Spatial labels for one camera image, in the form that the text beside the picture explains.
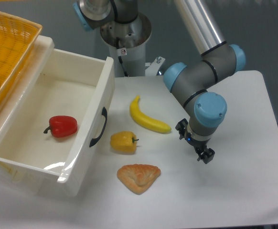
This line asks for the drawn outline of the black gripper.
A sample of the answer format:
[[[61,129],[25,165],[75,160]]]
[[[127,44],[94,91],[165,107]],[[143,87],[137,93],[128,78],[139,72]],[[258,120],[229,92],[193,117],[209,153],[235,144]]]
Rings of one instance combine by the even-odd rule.
[[[192,145],[198,154],[197,161],[203,161],[208,164],[213,160],[215,151],[207,147],[207,143],[211,139],[212,135],[202,136],[196,134],[194,131],[187,132],[188,121],[184,118],[177,123],[175,129],[179,133],[179,139],[185,139],[190,145]]]

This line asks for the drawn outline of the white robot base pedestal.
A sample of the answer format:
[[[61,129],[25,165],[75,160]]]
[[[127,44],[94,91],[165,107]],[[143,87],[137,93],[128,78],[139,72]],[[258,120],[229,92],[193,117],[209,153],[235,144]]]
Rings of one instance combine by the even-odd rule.
[[[109,22],[100,28],[100,35],[114,60],[116,77],[145,75],[146,43],[151,36],[151,22],[142,13],[130,23]]]

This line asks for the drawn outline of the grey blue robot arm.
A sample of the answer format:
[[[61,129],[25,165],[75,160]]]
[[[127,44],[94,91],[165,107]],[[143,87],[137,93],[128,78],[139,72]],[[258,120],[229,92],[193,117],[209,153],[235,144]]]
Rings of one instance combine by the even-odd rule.
[[[178,0],[175,5],[202,59],[194,67],[173,64],[163,81],[190,117],[176,125],[180,138],[194,147],[199,160],[209,163],[215,152],[207,143],[223,121],[227,105],[208,89],[242,70],[246,57],[239,46],[227,44],[203,0]],[[137,1],[78,0],[73,8],[86,31],[99,29],[114,60],[116,77],[157,73],[145,61],[151,23],[139,12]]]

